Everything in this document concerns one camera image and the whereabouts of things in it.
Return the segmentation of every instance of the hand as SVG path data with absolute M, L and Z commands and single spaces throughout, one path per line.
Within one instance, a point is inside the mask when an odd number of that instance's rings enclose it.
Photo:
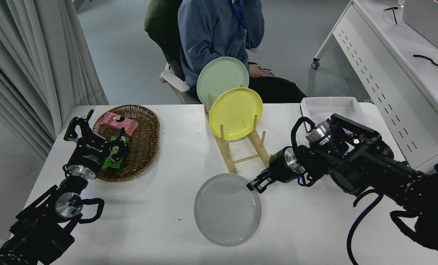
M 250 67 L 250 72 L 249 72 L 250 77 L 252 78 L 263 77 L 263 73 L 260 71 L 259 65 L 249 65 L 249 67 Z

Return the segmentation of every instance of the lanyard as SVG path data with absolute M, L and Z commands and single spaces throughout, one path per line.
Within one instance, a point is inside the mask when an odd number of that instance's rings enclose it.
M 247 31 L 246 20 L 244 19 L 244 4 L 242 3 L 242 0 L 239 0 L 239 2 L 240 2 L 240 13 L 237 10 L 237 8 L 234 6 L 234 3 L 232 3 L 232 0 L 229 0 L 232 10 L 234 10 L 234 13 L 237 16 L 240 25 L 242 25 L 242 28 L 244 28 Z

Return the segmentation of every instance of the white table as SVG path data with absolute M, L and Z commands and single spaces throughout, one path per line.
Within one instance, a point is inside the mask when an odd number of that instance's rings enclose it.
M 374 129 L 402 159 L 377 108 L 361 103 Z M 91 119 L 115 106 L 93 106 Z M 78 225 L 75 243 L 54 264 L 83 265 L 289 265 L 349 264 L 345 242 L 350 226 L 374 199 L 368 196 L 352 208 L 354 196 L 345 194 L 328 177 L 311 188 L 297 183 L 275 183 L 260 196 L 262 218 L 256 233 L 236 247 L 220 247 L 198 230 L 193 215 L 194 198 L 202 184 L 227 171 L 205 122 L 202 105 L 146 106 L 160 120 L 160 147 L 153 165 L 123 183 L 90 180 L 83 198 L 103 198 L 106 206 L 99 220 Z M 84 116 L 90 106 L 76 107 L 73 116 Z M 290 131 L 300 117 L 299 104 L 265 104 L 258 131 L 266 130 L 265 147 L 275 153 L 290 145 Z M 63 179 L 61 170 L 75 148 L 57 138 L 27 204 Z M 303 143 L 298 132 L 298 144 Z M 238 156 L 252 154 L 249 141 L 231 143 Z M 238 173 L 253 179 L 264 168 L 253 159 L 237 165 Z M 438 264 L 438 252 L 406 238 L 389 218 L 401 209 L 390 199 L 372 211 L 357 229 L 353 252 L 360 264 Z M 94 208 L 83 208 L 85 218 Z
M 413 168 L 438 163 L 438 49 L 402 20 L 397 0 L 351 0 L 315 57 L 336 39 Z

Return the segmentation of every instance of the white chair armrest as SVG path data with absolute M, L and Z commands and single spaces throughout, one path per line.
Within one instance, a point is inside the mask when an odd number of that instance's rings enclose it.
M 254 53 L 259 53 L 259 52 L 261 52 L 261 47 L 260 47 L 260 46 L 258 46 L 258 47 L 253 47 L 253 48 L 250 49 L 250 51 L 252 51 L 252 52 L 254 52 Z
M 189 86 L 170 71 L 160 73 L 160 81 L 167 82 L 180 92 L 189 91 Z

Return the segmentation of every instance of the desk leg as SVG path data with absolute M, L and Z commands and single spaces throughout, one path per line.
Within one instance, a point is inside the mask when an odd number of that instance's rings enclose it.
M 311 64 L 312 69 L 317 70 L 317 68 L 320 66 L 319 64 L 319 60 L 322 57 L 322 55 L 325 53 L 325 51 L 327 50 L 327 48 L 330 45 L 330 42 L 332 42 L 333 39 L 335 39 L 335 37 L 333 36 L 333 32 L 335 30 L 335 28 L 337 27 L 338 23 L 340 22 L 340 20 L 342 20 L 343 15 L 345 15 L 345 13 L 347 12 L 348 8 L 350 7 L 350 5 L 353 4 L 353 0 L 350 0 L 350 2 L 348 3 L 347 7 L 345 7 L 345 10 L 342 12 L 342 14 L 340 15 L 340 17 L 337 20 L 337 23 L 335 23 L 335 25 L 333 26 L 332 30 L 330 31 L 329 35 L 327 36 L 327 38 L 324 40 L 324 43 L 322 43 L 322 46 L 320 47 L 320 49 L 318 50 L 317 54 L 315 54 L 314 60 Z

